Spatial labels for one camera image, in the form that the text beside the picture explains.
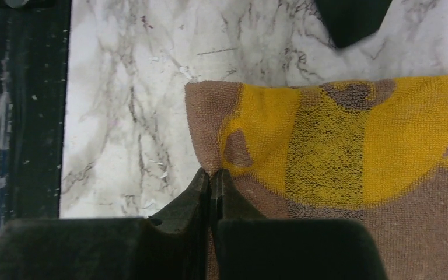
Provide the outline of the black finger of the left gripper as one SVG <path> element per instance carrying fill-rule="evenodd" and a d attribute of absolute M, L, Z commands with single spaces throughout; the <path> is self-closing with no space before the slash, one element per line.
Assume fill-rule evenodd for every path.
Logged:
<path fill-rule="evenodd" d="M 336 48 L 346 48 L 376 33 L 391 0 L 315 0 Z"/>

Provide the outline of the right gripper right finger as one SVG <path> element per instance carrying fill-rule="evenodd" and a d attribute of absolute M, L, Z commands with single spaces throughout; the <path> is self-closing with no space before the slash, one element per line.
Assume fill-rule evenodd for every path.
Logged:
<path fill-rule="evenodd" d="M 345 219 L 268 219 L 230 173 L 211 182 L 211 230 L 220 279 L 386 279 L 369 232 Z"/>

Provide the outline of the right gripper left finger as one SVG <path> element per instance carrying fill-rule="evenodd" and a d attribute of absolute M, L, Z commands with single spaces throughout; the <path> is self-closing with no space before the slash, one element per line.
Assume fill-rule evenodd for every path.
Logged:
<path fill-rule="evenodd" d="M 16 219 L 0 279 L 205 279 L 209 176 L 148 218 Z"/>

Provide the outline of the yellow towel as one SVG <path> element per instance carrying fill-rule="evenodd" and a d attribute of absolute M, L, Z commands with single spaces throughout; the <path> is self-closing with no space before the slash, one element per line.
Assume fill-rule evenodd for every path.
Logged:
<path fill-rule="evenodd" d="M 185 86 L 196 157 L 268 218 L 344 218 L 390 279 L 448 279 L 448 75 Z"/>

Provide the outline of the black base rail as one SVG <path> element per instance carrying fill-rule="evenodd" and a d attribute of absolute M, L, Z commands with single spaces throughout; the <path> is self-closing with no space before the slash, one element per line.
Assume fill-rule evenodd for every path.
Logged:
<path fill-rule="evenodd" d="M 59 215 L 71 1 L 0 1 L 0 229 Z"/>

